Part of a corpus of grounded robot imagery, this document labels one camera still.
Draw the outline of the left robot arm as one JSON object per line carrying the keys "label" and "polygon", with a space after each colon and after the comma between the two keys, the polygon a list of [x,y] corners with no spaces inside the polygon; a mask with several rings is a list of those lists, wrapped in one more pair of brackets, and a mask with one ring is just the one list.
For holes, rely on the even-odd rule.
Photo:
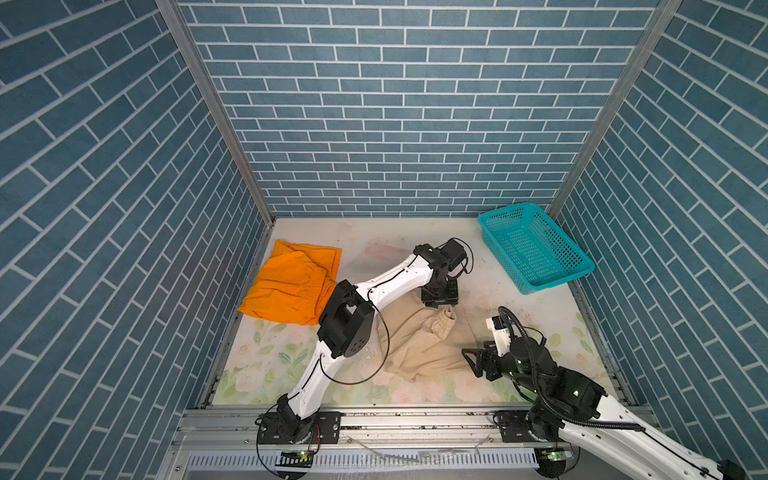
{"label": "left robot arm", "polygon": [[392,269],[370,280],[352,284],[341,281],[319,316],[317,343],[298,384],[279,397],[263,416],[265,430],[275,427],[282,443],[299,443],[317,430],[316,417],[327,388],[349,381],[333,377],[346,361],[368,343],[381,310],[418,290],[428,308],[458,304],[458,278],[473,260],[456,238],[433,247],[420,244]]}

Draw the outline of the teal plastic basket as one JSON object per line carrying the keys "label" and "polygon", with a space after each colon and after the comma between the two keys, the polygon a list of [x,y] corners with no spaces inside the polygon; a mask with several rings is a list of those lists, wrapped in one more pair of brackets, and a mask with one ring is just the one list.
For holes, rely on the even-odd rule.
{"label": "teal plastic basket", "polygon": [[483,213],[478,223],[486,246],[525,295],[578,280],[595,269],[593,260],[536,204]]}

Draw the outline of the orange shorts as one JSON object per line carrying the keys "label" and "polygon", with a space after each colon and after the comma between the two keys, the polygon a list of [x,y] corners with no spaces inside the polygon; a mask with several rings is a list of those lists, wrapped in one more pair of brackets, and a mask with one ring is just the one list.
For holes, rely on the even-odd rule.
{"label": "orange shorts", "polygon": [[336,287],[342,250],[278,240],[238,311],[281,324],[312,326]]}

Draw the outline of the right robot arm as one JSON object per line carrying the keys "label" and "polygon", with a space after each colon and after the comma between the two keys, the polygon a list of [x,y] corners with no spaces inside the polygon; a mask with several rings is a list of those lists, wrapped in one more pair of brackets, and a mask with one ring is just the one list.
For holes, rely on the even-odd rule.
{"label": "right robot arm", "polygon": [[527,413],[530,434],[568,442],[633,479],[744,479],[737,463],[712,460],[642,420],[598,383],[558,365],[549,350],[516,337],[508,346],[486,342],[464,349],[476,377],[503,377],[536,394]]}

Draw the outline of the beige shorts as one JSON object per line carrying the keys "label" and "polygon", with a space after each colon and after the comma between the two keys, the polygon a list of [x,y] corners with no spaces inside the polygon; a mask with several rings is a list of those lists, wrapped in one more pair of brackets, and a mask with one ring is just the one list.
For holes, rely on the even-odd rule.
{"label": "beige shorts", "polygon": [[476,340],[461,309],[450,305],[427,307],[414,290],[383,309],[380,346],[389,354],[384,371],[406,381],[437,378],[467,362],[461,351]]}

